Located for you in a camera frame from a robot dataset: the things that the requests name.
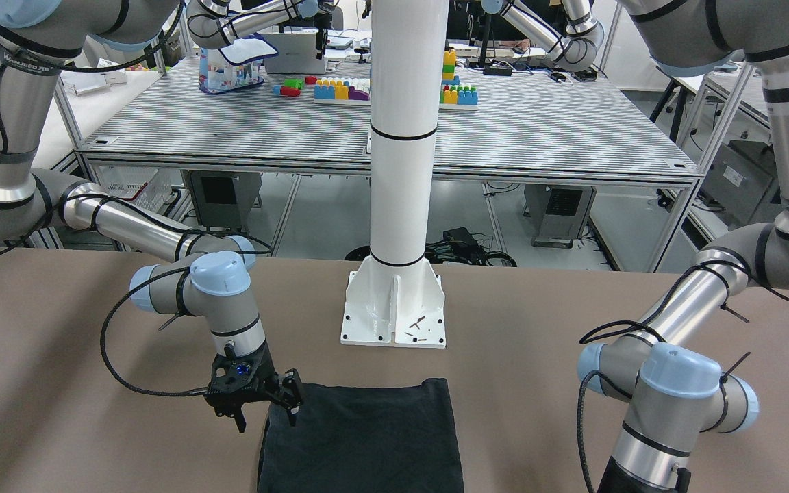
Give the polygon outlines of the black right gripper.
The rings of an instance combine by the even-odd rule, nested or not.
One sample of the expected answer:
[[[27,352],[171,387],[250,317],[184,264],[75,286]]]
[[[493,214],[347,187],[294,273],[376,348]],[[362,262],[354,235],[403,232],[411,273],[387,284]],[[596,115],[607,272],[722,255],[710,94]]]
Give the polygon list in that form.
[[[289,425],[297,425],[297,414],[305,400],[303,381],[297,369],[289,369],[279,380],[266,342],[243,356],[237,356],[234,344],[226,344],[211,370],[211,381],[203,397],[217,415],[231,417],[239,433],[247,428],[244,403],[276,403],[286,410]]]

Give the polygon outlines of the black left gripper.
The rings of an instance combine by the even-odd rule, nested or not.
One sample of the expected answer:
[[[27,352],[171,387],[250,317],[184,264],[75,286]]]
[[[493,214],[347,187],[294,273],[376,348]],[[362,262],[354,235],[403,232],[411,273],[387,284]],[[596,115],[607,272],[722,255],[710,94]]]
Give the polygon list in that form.
[[[675,486],[661,488],[629,473],[611,457],[605,465],[601,483],[597,492],[688,492],[692,472],[688,468],[678,467],[675,471]]]

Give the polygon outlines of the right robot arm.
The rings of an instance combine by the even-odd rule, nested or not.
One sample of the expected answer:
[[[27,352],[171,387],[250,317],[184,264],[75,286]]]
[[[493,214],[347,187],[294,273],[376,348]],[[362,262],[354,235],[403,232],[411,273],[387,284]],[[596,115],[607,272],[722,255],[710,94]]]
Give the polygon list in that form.
[[[243,405],[267,401],[297,423],[304,404],[295,369],[275,370],[249,271],[267,244],[185,227],[111,193],[99,174],[35,169],[47,110],[72,60],[94,38],[128,52],[162,47],[166,20],[184,14],[202,47],[229,46],[253,34],[220,1],[0,1],[0,244],[15,249],[50,227],[95,231],[160,259],[135,274],[125,295],[147,311],[207,320],[216,346],[209,384],[160,396],[202,396],[219,417],[245,430]]]

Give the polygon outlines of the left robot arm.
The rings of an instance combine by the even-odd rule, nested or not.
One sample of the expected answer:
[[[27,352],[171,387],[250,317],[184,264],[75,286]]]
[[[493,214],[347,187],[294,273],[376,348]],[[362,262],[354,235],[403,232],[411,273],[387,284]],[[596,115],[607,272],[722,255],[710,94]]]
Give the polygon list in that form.
[[[789,290],[789,1],[625,1],[649,53],[671,75],[698,75],[741,50],[760,72],[783,210],[773,222],[718,238],[639,321],[602,325],[581,340],[580,394],[627,402],[613,453],[590,492],[685,492],[702,431],[750,427],[759,405],[745,381],[685,339],[751,285]]]

